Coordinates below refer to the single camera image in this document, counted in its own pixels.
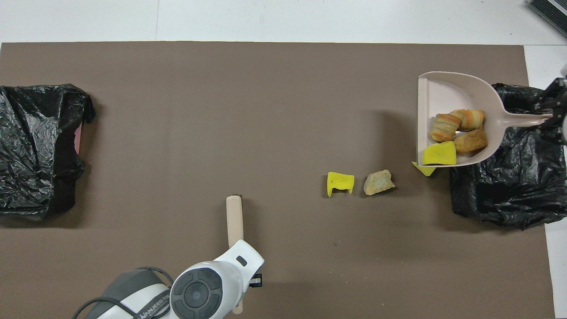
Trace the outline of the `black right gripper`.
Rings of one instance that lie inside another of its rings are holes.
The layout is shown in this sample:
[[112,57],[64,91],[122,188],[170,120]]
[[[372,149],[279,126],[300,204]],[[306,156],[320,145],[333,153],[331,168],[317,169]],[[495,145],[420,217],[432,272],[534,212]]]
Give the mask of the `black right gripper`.
[[553,119],[546,119],[539,125],[534,125],[535,131],[541,135],[566,133],[566,80],[555,78],[550,85],[536,97],[533,111],[535,111],[535,115],[549,115],[553,117]]

